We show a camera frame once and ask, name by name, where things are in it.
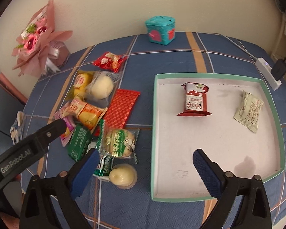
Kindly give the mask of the green white biscuit packet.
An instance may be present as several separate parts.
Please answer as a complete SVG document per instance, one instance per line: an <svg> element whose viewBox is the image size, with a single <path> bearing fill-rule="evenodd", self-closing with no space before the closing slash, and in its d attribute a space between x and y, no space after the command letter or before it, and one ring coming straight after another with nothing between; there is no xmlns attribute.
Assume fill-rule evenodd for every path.
<svg viewBox="0 0 286 229"><path fill-rule="evenodd" d="M113 157L102 149L97 141L91 141L88 145L87 152L90 149L97 149L100 153L99 164L97 165L93 176L99 180L109 182L109 174L113 167Z"/></svg>

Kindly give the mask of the pink swiss roll packet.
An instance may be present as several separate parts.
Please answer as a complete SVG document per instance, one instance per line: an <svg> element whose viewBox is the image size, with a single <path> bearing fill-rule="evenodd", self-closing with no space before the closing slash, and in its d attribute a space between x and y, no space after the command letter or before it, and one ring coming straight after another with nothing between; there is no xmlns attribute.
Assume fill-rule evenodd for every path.
<svg viewBox="0 0 286 229"><path fill-rule="evenodd" d="M66 131L60 136L62 146L65 147L71 139L73 131L76 127L73 116L66 112L69 102L66 103L59 111L54 114L54 120L62 118L66 123Z"/></svg>

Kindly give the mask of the dark green snack packet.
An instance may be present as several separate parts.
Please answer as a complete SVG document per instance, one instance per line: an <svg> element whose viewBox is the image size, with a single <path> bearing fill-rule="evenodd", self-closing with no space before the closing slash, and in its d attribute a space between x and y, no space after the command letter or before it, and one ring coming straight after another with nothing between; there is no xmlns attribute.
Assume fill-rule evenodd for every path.
<svg viewBox="0 0 286 229"><path fill-rule="evenodd" d="M90 130L83 125L77 124L67 145L68 155L76 162L81 160L86 154L91 139L92 134Z"/></svg>

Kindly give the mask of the white jelly pudding cup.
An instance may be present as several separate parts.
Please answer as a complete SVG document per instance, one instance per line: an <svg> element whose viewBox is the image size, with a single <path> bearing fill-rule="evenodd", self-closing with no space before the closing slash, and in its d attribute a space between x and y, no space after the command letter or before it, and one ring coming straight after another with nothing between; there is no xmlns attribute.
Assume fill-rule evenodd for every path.
<svg viewBox="0 0 286 229"><path fill-rule="evenodd" d="M109 173L109 181L120 189L131 189L137 182L137 172L129 164L117 164Z"/></svg>

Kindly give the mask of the green striped bun packet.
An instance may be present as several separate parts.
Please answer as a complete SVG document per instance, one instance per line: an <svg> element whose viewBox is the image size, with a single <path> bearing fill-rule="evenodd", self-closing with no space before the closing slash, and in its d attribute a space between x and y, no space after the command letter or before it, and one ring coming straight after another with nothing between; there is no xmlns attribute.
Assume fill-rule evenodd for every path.
<svg viewBox="0 0 286 229"><path fill-rule="evenodd" d="M140 129L124 129L110 127L106 120L99 122L100 134L96 149L103 156L117 159L133 159L135 164L138 158L135 152Z"/></svg>

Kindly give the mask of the orange swiss roll packet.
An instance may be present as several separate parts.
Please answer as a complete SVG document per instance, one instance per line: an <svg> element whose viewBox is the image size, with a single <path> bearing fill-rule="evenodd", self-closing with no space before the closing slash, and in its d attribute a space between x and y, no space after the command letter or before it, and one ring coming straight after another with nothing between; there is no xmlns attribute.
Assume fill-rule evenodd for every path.
<svg viewBox="0 0 286 229"><path fill-rule="evenodd" d="M75 97L63 112L64 116L72 115L91 133L94 132L97 124L107 112L108 108L99 108L89 104L79 97Z"/></svg>

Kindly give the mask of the yellow cake roll packet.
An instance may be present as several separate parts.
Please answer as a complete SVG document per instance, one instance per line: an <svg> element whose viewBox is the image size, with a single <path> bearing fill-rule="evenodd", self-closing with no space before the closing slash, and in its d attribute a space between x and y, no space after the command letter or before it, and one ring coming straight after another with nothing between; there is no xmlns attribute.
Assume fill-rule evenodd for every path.
<svg viewBox="0 0 286 229"><path fill-rule="evenodd" d="M67 92L65 100L69 101L75 97L79 97L81 100L84 100L86 96L86 87L92 82L95 73L95 71L79 70L70 90Z"/></svg>

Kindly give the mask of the red patterned packet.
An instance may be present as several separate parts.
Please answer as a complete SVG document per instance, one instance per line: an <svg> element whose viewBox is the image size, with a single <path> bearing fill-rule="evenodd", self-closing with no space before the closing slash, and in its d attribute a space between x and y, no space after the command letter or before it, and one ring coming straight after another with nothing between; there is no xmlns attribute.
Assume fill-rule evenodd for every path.
<svg viewBox="0 0 286 229"><path fill-rule="evenodd" d="M109 128L124 128L140 92L117 89L103 120Z"/></svg>

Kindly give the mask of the cream white snack packet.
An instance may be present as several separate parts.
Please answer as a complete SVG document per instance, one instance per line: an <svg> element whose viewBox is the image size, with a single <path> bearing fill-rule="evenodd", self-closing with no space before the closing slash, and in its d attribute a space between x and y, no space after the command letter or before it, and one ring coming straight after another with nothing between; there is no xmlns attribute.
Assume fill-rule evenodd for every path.
<svg viewBox="0 0 286 229"><path fill-rule="evenodd" d="M259 125L259 113L264 103L249 92L243 91L240 106L234 115L234 119L244 125L253 133L257 133Z"/></svg>

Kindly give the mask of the white bun clear bag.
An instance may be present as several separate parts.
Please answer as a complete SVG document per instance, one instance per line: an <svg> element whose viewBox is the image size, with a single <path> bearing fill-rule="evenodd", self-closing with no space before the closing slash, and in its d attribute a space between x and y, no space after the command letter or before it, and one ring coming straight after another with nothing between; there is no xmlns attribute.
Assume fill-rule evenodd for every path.
<svg viewBox="0 0 286 229"><path fill-rule="evenodd" d="M106 108L121 80L121 74L109 71L97 71L85 88L85 99L100 108Z"/></svg>

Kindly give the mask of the red cartoon snack bag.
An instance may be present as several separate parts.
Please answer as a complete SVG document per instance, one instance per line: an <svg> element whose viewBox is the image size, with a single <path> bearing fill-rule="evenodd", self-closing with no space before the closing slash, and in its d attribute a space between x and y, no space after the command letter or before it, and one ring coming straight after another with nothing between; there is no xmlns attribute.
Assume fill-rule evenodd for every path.
<svg viewBox="0 0 286 229"><path fill-rule="evenodd" d="M94 61L94 65L106 71L118 73L122 64L128 59L127 55L116 55L112 52L105 52Z"/></svg>

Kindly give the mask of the dark red snack packet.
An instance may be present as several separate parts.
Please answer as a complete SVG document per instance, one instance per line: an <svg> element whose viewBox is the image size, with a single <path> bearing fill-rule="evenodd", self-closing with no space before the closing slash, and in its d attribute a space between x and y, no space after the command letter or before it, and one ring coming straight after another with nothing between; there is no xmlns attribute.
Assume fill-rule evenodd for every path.
<svg viewBox="0 0 286 229"><path fill-rule="evenodd" d="M200 117L212 113L207 109L207 92L209 88L205 84L186 82L182 85L185 90L185 108L178 116Z"/></svg>

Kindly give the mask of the green rimmed white tray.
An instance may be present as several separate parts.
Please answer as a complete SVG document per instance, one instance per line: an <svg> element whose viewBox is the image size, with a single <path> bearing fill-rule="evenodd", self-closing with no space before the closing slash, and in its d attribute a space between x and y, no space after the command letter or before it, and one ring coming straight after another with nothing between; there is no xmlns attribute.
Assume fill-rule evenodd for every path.
<svg viewBox="0 0 286 229"><path fill-rule="evenodd" d="M208 86L208 116L183 117L184 83ZM257 132L235 120L242 93L262 100ZM285 169L285 145L272 95L261 79L231 74L166 73L154 80L151 198L195 202L210 198L193 165L202 149L222 170L238 177L258 174L263 182Z"/></svg>

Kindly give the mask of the white power strip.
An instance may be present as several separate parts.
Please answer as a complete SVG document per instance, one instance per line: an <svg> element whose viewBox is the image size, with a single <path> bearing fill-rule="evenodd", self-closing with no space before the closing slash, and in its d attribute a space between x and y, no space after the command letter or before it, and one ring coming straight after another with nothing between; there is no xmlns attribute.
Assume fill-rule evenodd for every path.
<svg viewBox="0 0 286 229"><path fill-rule="evenodd" d="M272 73L271 73L271 66L267 63L267 61L259 57L255 60L255 66L257 69L261 72L261 74L264 76L264 78L268 81L271 88L276 91L282 84L281 80L276 80Z"/></svg>

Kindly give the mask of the teal toy house box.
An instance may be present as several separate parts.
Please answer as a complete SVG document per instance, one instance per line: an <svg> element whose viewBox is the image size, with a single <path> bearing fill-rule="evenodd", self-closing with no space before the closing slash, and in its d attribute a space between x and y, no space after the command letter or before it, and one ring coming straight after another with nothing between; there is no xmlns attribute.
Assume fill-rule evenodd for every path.
<svg viewBox="0 0 286 229"><path fill-rule="evenodd" d="M175 18L157 15L145 21L149 41L164 46L176 37Z"/></svg>

